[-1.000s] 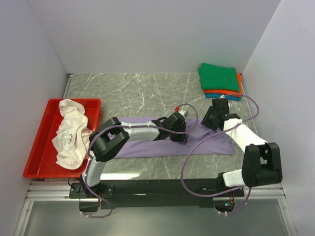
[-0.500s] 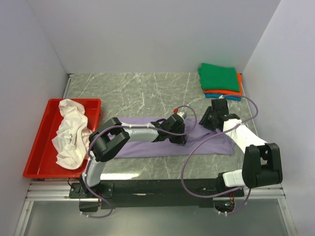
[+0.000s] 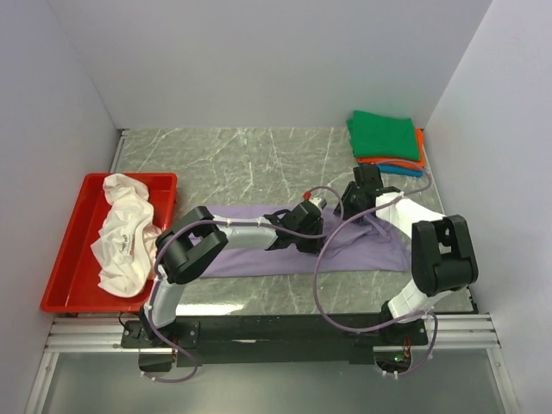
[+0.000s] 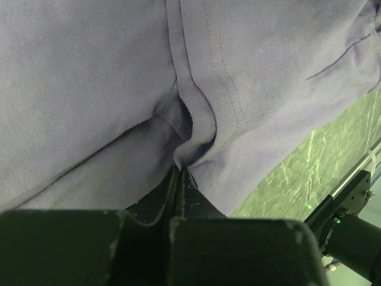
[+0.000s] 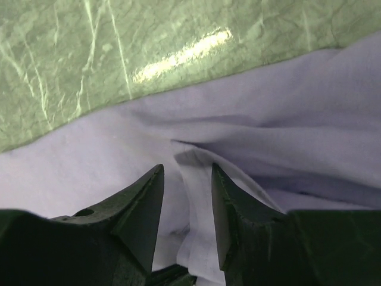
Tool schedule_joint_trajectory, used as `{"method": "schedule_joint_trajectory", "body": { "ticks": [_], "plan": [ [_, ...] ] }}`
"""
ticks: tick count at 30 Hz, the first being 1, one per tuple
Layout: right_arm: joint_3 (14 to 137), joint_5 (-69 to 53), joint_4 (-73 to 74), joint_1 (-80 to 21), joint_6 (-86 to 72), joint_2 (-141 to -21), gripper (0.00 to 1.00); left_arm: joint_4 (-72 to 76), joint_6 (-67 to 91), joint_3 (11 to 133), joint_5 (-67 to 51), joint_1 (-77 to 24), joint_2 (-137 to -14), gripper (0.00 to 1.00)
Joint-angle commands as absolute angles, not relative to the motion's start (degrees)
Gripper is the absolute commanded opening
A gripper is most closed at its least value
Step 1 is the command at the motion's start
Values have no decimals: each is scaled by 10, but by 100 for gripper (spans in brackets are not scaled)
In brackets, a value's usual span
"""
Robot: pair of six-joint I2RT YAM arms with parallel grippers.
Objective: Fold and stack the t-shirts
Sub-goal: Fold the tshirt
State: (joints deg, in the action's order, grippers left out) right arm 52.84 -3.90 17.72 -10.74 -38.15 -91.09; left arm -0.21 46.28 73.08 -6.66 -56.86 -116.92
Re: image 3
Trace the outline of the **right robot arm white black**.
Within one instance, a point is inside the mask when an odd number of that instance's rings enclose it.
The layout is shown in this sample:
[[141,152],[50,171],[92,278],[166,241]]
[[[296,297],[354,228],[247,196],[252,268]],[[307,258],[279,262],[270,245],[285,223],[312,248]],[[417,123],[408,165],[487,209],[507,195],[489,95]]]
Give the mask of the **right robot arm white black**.
[[407,322],[477,280],[473,243],[463,216],[434,212],[404,191],[385,186],[375,164],[356,166],[353,174],[335,213],[346,223],[374,216],[411,239],[411,279],[382,306],[384,318],[378,325],[381,339],[397,344],[409,333]]

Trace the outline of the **purple t shirt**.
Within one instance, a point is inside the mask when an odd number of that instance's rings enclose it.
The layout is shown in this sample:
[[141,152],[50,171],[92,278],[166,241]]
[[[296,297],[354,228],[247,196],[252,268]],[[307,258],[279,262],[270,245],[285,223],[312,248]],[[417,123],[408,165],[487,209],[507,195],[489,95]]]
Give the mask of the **purple t shirt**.
[[[204,279],[258,277],[310,273],[317,257],[295,247],[283,250],[225,249],[202,274]],[[332,241],[319,271],[353,272],[410,269],[410,252],[400,233],[377,217],[350,223]]]

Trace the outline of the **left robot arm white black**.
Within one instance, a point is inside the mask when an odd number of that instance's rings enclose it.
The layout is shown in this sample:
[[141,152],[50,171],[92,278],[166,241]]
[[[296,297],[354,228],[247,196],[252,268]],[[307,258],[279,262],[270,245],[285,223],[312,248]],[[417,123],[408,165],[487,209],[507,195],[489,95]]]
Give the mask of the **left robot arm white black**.
[[167,344],[185,286],[198,279],[223,251],[252,248],[279,251],[295,246],[318,254],[323,246],[324,198],[306,198],[292,210],[255,218],[217,216],[199,206],[156,240],[154,287],[141,307],[141,335],[152,346]]

